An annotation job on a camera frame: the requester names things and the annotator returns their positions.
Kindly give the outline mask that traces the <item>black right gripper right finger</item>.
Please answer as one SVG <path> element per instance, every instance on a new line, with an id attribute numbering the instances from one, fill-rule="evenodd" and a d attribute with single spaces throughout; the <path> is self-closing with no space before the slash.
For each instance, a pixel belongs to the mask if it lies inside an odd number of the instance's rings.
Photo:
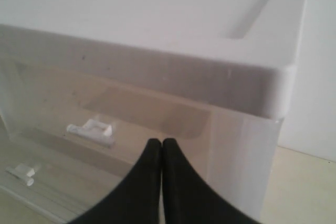
<path id="1" fill-rule="evenodd" d="M 176 139 L 162 144 L 166 223 L 257 223 L 212 190 L 189 163 Z"/>

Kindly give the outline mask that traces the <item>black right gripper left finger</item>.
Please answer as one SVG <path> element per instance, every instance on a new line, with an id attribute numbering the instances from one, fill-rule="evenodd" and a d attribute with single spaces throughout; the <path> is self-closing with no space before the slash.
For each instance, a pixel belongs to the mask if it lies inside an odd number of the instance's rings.
<path id="1" fill-rule="evenodd" d="M 71 223 L 159 223 L 161 142 L 151 138 L 126 177 Z"/>

